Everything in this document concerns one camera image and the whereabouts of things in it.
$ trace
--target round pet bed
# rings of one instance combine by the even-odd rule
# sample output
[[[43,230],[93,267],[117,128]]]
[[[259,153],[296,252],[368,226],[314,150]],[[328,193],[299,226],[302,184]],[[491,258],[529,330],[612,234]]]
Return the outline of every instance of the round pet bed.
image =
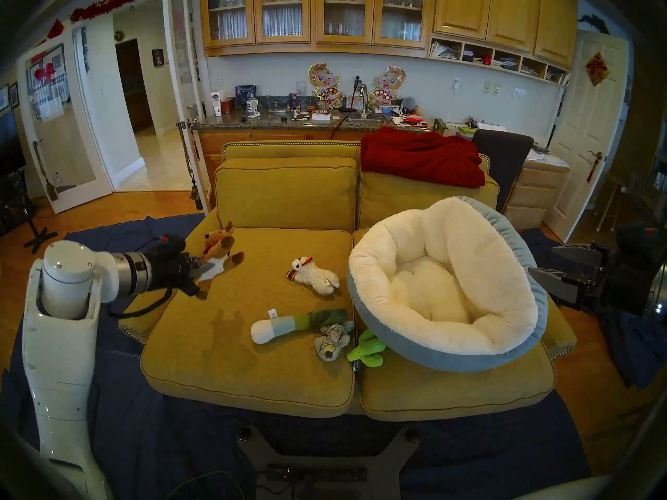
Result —
[[[527,353],[546,328],[535,260],[509,221],[468,197],[375,224],[349,256],[366,325],[395,352],[445,371],[482,371]]]

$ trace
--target glass cabinet door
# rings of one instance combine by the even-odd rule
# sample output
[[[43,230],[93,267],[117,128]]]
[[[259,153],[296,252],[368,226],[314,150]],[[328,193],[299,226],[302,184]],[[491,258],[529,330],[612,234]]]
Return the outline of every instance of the glass cabinet door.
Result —
[[[253,44],[255,31],[252,1],[200,0],[204,46],[212,48]]]
[[[373,0],[317,0],[317,41],[370,44]]]
[[[375,0],[373,44],[423,48],[424,3],[433,0]]]
[[[307,43],[309,0],[255,0],[258,43]]]

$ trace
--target granite countertop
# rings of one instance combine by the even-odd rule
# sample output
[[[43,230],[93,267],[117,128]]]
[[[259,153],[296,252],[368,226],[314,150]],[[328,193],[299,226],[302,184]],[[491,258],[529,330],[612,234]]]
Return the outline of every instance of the granite countertop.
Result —
[[[241,118],[245,116],[245,111],[240,110],[236,110],[229,114],[223,114],[222,116],[207,116],[201,123],[193,124],[192,129],[199,131],[209,129],[313,129],[331,131],[345,115],[345,113],[341,113],[337,109],[334,109],[331,113],[330,121],[313,121],[310,119],[304,121],[292,121],[290,113],[272,113],[267,109],[259,109],[259,112],[261,116],[257,118],[248,118],[246,122],[241,121]],[[287,121],[282,121],[280,119],[281,117],[286,117]],[[432,128],[433,120],[427,119],[426,121],[428,122],[429,127]],[[397,127],[393,124],[391,119],[388,119],[385,125],[389,125],[402,131],[425,132],[424,129],[419,129],[417,127]],[[382,124],[352,123],[345,121],[340,126],[339,130],[372,132],[377,131],[380,127],[382,127]]]

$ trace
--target tile floor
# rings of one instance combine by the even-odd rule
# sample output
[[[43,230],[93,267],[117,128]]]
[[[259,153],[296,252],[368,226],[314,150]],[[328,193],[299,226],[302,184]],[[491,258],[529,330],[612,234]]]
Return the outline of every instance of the tile floor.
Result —
[[[178,130],[158,136],[153,127],[135,134],[146,166],[121,183],[116,191],[189,191],[183,143]]]

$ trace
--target white stuffed lamb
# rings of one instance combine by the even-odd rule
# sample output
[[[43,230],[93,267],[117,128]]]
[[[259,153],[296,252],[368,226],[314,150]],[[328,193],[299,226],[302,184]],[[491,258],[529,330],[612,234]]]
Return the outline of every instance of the white stuffed lamb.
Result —
[[[292,270],[287,273],[287,277],[297,283],[310,285],[315,292],[322,295],[332,294],[334,288],[340,287],[338,276],[327,269],[320,269],[312,257],[292,261]]]

